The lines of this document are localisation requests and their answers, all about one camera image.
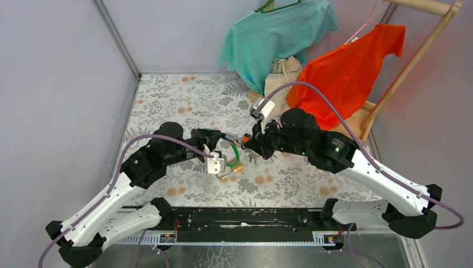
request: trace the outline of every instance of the gray wall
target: gray wall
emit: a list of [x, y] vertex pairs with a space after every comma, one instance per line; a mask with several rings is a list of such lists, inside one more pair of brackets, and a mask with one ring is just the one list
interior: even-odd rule
[[[429, 268], [471, 267], [473, 262], [473, 3], [465, 2], [374, 123], [386, 164], [413, 181], [438, 184], [443, 188], [442, 201], [465, 216], [463, 227], [433, 231], [421, 239]], [[393, 23], [407, 26], [408, 55], [436, 20], [407, 8], [399, 10]], [[393, 75], [401, 67], [401, 62], [394, 63]], [[457, 222], [443, 209], [434, 211], [440, 225]]]
[[92, 1], [0, 6], [0, 267], [36, 267], [49, 221], [103, 187], [134, 77]]
[[[218, 71], [215, 64], [230, 26], [266, 0], [105, 0], [140, 71]], [[296, 0], [276, 0], [276, 7]], [[310, 50], [322, 55], [343, 44], [368, 19], [373, 0], [330, 0], [340, 30]], [[375, 19], [388, 4], [379, 1]]]

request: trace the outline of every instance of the red shirt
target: red shirt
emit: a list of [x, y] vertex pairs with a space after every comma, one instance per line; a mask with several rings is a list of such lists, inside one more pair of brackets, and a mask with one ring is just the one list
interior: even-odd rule
[[[366, 102], [386, 55], [402, 55], [405, 26], [378, 24], [358, 40], [342, 45], [307, 64], [297, 80], [312, 84], [334, 105], [343, 119]], [[313, 114], [323, 130], [340, 121], [312, 89], [294, 85], [286, 96], [291, 107]]]

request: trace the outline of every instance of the floral tablecloth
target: floral tablecloth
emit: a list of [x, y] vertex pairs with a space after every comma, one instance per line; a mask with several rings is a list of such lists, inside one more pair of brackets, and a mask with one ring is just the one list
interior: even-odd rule
[[[237, 74], [143, 75], [128, 124], [126, 144], [152, 133], [166, 121], [184, 128], [214, 128], [242, 137], [251, 133], [255, 120], [249, 115], [247, 87]], [[127, 157], [146, 140], [136, 142]], [[228, 143], [221, 148], [233, 158]], [[305, 157], [275, 152], [270, 160], [249, 162], [240, 149], [243, 170], [224, 180], [204, 173], [197, 159], [168, 167], [167, 175], [128, 205], [165, 197], [172, 206], [203, 207], [322, 207], [327, 198], [376, 200], [379, 196], [340, 175], [317, 170]]]

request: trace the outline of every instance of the clothes hanger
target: clothes hanger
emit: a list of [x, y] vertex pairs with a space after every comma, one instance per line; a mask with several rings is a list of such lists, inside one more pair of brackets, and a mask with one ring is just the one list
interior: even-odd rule
[[350, 42], [353, 37], [355, 37], [359, 32], [361, 32], [363, 30], [364, 27], [366, 27], [366, 25], [368, 24], [374, 24], [374, 25], [378, 25], [377, 22], [372, 22], [371, 21], [371, 17], [373, 16], [373, 13], [374, 13], [374, 10], [376, 9], [376, 5], [378, 4], [378, 0], [376, 0], [376, 2], [374, 2], [374, 6], [373, 6], [373, 9], [371, 9], [371, 13], [370, 13], [370, 16], [368, 18], [368, 21], [358, 30], [356, 31], [356, 33], [354, 35], [352, 35], [348, 40], [347, 42], [344, 43], [344, 45], [348, 44], [348, 42]]
[[268, 10], [268, 11], [264, 11], [265, 8], [269, 7], [270, 4], [272, 4], [274, 2], [274, 0], [267, 0], [266, 3], [260, 7], [259, 9], [255, 10], [256, 13], [258, 12], [261, 12], [261, 13], [270, 13], [270, 12], [273, 12], [273, 11], [276, 11], [276, 10], [279, 10], [279, 9], [283, 9], [283, 8], [286, 8], [286, 7], [290, 7], [290, 6], [294, 6], [296, 4], [299, 4], [302, 0], [298, 0], [297, 3], [294, 3], [294, 4], [288, 4], [287, 6], [283, 6], [283, 7], [278, 7], [278, 8], [274, 8], [272, 10]]

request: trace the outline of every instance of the wooden clothes rack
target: wooden clothes rack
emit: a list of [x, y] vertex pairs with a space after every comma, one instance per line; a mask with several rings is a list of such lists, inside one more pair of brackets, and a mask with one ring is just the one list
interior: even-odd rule
[[[429, 50], [435, 40], [440, 36], [444, 31], [450, 21], [455, 17], [455, 15], [460, 10], [463, 2], [454, 1], [453, 4], [445, 4], [437, 2], [434, 0], [384, 0], [386, 2], [398, 4], [400, 6], [409, 7], [419, 11], [427, 12], [440, 16], [440, 20], [437, 25], [432, 29], [429, 35], [426, 37], [424, 42], [420, 45], [417, 51], [412, 55], [411, 59], [406, 63], [404, 68], [400, 71], [398, 76], [388, 87], [386, 92], [384, 92], [381, 99], [378, 103], [372, 103], [366, 101], [366, 103], [358, 111], [356, 111], [351, 117], [347, 118], [345, 121], [348, 126], [351, 128], [353, 133], [358, 137], [362, 142], [365, 142], [368, 138], [368, 134], [373, 125], [374, 118], [381, 111], [381, 108], [386, 104], [386, 102], [391, 98], [394, 92], [399, 88], [401, 83], [406, 79], [407, 75], [412, 71], [412, 69], [417, 65], [420, 59], [424, 54]], [[254, 102], [257, 98], [262, 97], [260, 94], [255, 93], [251, 90], [248, 91], [247, 97]], [[333, 131], [341, 132], [347, 136], [346, 129], [339, 124], [333, 129]]]

